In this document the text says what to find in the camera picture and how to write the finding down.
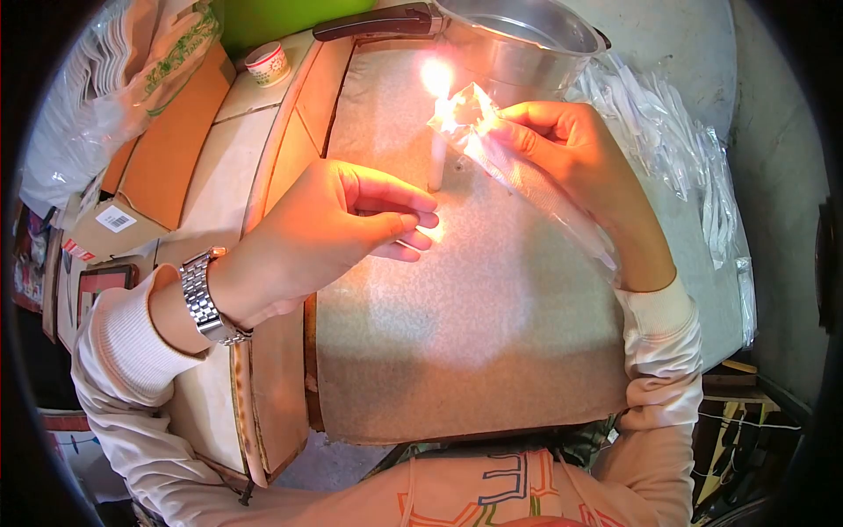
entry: silver metal watch band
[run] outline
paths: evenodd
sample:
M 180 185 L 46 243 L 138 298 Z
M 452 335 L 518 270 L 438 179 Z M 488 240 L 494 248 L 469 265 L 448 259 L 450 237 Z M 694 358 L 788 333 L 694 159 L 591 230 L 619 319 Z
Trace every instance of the silver metal watch band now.
M 252 332 L 239 329 L 225 315 L 217 311 L 208 292 L 208 265 L 224 254 L 224 248 L 212 247 L 186 261 L 179 272 L 181 273 L 181 290 L 185 295 L 187 309 L 196 322 L 196 328 L 208 340 L 231 346 L 238 342 L 248 341 L 252 337 Z

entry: finger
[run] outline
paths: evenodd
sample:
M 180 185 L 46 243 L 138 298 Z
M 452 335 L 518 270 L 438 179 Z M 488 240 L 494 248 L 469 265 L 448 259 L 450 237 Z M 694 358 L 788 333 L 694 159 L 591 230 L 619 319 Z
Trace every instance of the finger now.
M 397 241 L 392 242 L 391 244 L 381 245 L 377 249 L 372 251 L 372 256 L 378 256 L 380 258 L 390 258 L 391 260 L 397 261 L 409 261 L 410 263 L 414 261 L 419 261 L 419 258 L 422 257 L 418 252 L 407 247 L 406 245 L 402 245 Z
M 590 105 L 582 103 L 535 101 L 504 108 L 498 115 L 507 121 L 529 126 L 543 136 L 554 132 L 559 139 L 566 141 L 577 121 L 587 118 L 591 110 Z
M 417 230 L 401 238 L 401 243 L 418 250 L 428 250 L 433 247 L 433 240 Z
M 374 216 L 352 217 L 354 235 L 364 243 L 367 252 L 380 245 L 397 241 L 416 230 L 419 224 L 415 214 L 381 212 Z
M 415 214 L 419 218 L 419 225 L 427 229 L 433 229 L 439 225 L 439 216 L 435 212 L 418 212 L 409 207 L 403 207 L 373 198 L 357 200 L 358 216 L 374 216 L 379 212 L 405 212 Z
M 343 176 L 353 175 L 357 180 L 357 201 L 364 197 L 376 198 L 421 212 L 436 210 L 435 197 L 393 175 L 353 164 L 344 164 L 343 168 Z M 355 207 L 357 201 L 349 203 L 349 206 Z
M 496 119 L 489 130 L 498 142 L 520 153 L 552 174 L 566 155 L 566 147 L 542 137 L 535 130 L 514 122 Z

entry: pot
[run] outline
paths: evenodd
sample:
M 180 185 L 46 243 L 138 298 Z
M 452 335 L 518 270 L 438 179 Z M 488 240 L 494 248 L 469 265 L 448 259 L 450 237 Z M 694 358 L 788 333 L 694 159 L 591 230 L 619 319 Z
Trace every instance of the pot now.
M 561 100 L 606 36 L 554 0 L 434 0 L 318 24 L 316 40 L 349 35 L 435 35 L 454 69 L 452 90 L 477 83 L 500 106 Z

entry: person's left hand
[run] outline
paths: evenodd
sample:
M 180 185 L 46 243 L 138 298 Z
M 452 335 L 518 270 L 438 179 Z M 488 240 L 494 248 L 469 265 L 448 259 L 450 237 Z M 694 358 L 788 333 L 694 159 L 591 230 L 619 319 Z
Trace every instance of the person's left hand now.
M 314 161 L 269 214 L 208 269 L 219 311 L 252 328 L 289 313 L 366 255 L 414 262 L 432 241 L 436 199 L 394 176 Z

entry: clear plastic bag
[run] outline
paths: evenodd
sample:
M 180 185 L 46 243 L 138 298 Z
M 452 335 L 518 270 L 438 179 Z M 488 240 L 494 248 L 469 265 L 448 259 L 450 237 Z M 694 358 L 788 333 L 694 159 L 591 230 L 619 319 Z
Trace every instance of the clear plastic bag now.
M 741 326 L 744 347 L 752 346 L 758 330 L 758 315 L 755 310 L 755 280 L 752 275 L 752 259 L 748 256 L 735 260 L 738 268 L 738 294 L 740 301 Z
M 70 50 L 35 121 L 21 199 L 42 214 L 64 208 L 164 111 L 222 31 L 210 0 L 118 0 L 102 9 Z
M 545 217 L 555 220 L 565 236 L 585 255 L 601 263 L 614 278 L 618 265 L 614 248 L 598 225 L 567 196 L 549 174 L 503 147 L 486 134 L 497 116 L 497 106 L 471 83 L 450 100 L 437 101 L 427 123 L 458 152 L 474 160 L 489 176 L 521 196 Z
M 629 159 L 688 201 L 701 194 L 700 223 L 715 269 L 738 256 L 739 226 L 726 150 L 710 126 L 692 121 L 679 91 L 655 73 L 635 75 L 614 53 L 592 60 L 566 95 L 604 118 Z

